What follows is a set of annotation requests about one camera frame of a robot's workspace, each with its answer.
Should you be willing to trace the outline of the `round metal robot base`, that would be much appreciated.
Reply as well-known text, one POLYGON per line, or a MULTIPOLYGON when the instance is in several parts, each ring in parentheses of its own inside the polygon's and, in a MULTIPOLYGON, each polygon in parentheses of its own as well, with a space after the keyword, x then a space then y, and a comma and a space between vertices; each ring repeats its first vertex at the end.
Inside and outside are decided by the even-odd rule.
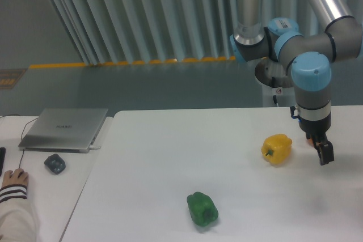
POLYGON ((255 78, 271 88, 292 88, 293 84, 286 75, 284 67, 269 58, 263 58, 255 67, 255 78))

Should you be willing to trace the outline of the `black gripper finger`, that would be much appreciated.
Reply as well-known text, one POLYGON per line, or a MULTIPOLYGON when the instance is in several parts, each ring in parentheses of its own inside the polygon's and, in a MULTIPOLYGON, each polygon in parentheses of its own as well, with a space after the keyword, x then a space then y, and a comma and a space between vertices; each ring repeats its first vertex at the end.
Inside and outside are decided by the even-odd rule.
POLYGON ((319 157, 320 165, 326 165, 334 161, 334 148, 330 141, 313 142, 319 157))

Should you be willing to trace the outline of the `striped cream sleeve forearm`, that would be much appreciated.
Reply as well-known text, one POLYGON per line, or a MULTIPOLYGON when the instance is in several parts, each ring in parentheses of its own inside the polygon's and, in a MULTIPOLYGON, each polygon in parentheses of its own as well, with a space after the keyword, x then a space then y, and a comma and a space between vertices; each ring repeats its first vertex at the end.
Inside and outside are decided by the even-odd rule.
POLYGON ((1 241, 36 241, 36 222, 27 187, 15 184, 1 188, 1 241))

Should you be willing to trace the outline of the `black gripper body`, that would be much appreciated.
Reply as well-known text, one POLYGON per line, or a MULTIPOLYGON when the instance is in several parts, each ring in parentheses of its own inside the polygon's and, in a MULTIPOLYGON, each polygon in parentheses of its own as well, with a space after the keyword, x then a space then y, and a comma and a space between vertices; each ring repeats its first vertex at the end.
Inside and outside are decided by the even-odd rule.
POLYGON ((313 121, 299 117, 298 120, 300 128, 305 132, 306 139, 311 139, 313 142, 327 141, 326 132, 331 127, 331 116, 313 121))

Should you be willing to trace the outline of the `person's hand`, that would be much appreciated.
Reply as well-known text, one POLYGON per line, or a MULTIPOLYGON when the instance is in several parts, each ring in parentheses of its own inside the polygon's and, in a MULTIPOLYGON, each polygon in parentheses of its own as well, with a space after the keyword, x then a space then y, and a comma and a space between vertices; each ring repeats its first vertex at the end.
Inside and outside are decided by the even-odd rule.
POLYGON ((14 171, 8 170, 3 175, 3 181, 1 188, 7 186, 25 186, 28 187, 29 175, 22 168, 18 168, 14 171))

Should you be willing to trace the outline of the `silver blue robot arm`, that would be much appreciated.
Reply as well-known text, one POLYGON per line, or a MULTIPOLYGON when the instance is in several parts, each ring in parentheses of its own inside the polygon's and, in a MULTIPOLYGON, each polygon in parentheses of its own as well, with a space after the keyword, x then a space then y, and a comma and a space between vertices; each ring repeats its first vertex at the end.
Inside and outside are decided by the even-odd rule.
POLYGON ((331 126, 331 67, 362 55, 362 24, 344 0, 308 0, 324 32, 303 36, 289 18, 261 24, 262 0, 237 0, 238 25, 230 41, 235 57, 251 61, 267 57, 280 64, 294 88, 293 119, 317 151, 321 165, 334 160, 326 133, 331 126))

